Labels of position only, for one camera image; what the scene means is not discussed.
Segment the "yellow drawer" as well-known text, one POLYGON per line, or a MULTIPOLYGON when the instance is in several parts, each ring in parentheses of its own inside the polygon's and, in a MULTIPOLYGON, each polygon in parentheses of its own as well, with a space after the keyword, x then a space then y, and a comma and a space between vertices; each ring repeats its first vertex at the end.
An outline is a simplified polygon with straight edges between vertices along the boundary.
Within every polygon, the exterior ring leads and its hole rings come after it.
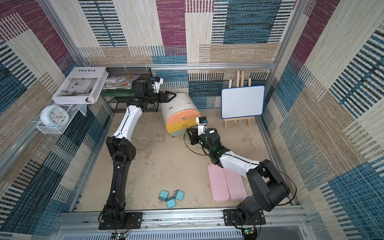
POLYGON ((171 119, 167 121, 166 129, 168 133, 185 130, 196 125, 196 117, 190 119, 171 119))

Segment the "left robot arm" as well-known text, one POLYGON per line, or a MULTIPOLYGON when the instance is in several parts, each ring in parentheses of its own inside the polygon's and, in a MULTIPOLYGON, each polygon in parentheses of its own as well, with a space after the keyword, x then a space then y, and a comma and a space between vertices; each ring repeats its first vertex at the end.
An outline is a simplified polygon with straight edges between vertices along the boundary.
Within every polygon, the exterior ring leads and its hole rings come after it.
POLYGON ((147 110, 148 105, 157 106, 168 103, 177 94, 165 91, 158 93, 136 93, 127 102, 126 113, 117 131, 106 138, 113 161, 113 178, 107 203, 102 210, 103 224, 123 227, 128 222, 126 217, 126 184, 130 165, 136 157, 136 148, 131 138, 136 124, 147 110))

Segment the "white round drawer cabinet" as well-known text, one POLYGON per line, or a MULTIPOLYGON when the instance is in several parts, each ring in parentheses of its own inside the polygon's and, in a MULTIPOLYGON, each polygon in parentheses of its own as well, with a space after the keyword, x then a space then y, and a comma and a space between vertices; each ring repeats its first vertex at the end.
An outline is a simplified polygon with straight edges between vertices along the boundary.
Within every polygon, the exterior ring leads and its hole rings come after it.
POLYGON ((160 109, 161 109, 161 113, 162 113, 165 125, 168 118, 172 114, 178 111, 187 110, 187 109, 198 110, 194 102, 190 98, 190 96, 185 93, 177 93, 177 96, 173 100, 171 100, 169 103, 161 103, 160 109))

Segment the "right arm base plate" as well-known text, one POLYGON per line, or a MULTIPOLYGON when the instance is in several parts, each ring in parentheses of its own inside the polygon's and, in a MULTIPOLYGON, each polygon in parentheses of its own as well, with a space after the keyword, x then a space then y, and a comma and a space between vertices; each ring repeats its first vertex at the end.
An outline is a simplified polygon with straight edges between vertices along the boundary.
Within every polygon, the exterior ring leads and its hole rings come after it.
POLYGON ((266 224, 263 211, 257 211, 253 214, 247 215, 239 209, 224 209, 223 216, 226 226, 241 227, 266 224))

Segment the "pale green drawer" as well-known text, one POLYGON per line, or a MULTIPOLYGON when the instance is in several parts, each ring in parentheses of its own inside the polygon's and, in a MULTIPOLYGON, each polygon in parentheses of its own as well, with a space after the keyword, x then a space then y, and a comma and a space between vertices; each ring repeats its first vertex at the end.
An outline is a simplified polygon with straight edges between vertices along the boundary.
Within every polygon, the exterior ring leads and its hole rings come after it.
POLYGON ((170 135, 172 135, 174 137, 182 137, 184 135, 184 133, 187 131, 187 129, 192 129, 192 128, 196 128, 196 127, 194 127, 194 126, 185 127, 185 128, 182 128, 181 130, 177 130, 175 132, 170 133, 170 135))

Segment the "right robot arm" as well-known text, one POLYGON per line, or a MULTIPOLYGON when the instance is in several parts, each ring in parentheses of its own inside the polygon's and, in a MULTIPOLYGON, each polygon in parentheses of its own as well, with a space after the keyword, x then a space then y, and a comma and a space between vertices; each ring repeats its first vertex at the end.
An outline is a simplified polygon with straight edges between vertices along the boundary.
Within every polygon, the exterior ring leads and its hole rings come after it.
POLYGON ((287 198, 291 192, 279 171, 270 160, 252 161, 241 157, 221 143, 220 135, 215 128, 207 128, 206 117, 197 117, 196 124, 187 128, 186 134, 191 145, 202 147, 204 155, 211 162, 224 169, 229 169, 247 178, 252 195, 237 205, 236 216, 228 217, 240 224, 252 224, 254 217, 262 215, 262 211, 270 212, 287 198))

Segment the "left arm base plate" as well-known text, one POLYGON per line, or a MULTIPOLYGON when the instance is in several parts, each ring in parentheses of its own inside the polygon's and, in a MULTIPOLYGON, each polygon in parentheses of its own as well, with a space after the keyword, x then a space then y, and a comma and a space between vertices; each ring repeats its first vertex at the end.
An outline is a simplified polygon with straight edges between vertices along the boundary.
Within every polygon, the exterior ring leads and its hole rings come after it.
POLYGON ((125 216, 108 217, 106 213, 99 216, 99 230, 135 230, 140 229, 143 212, 126 212, 125 216))

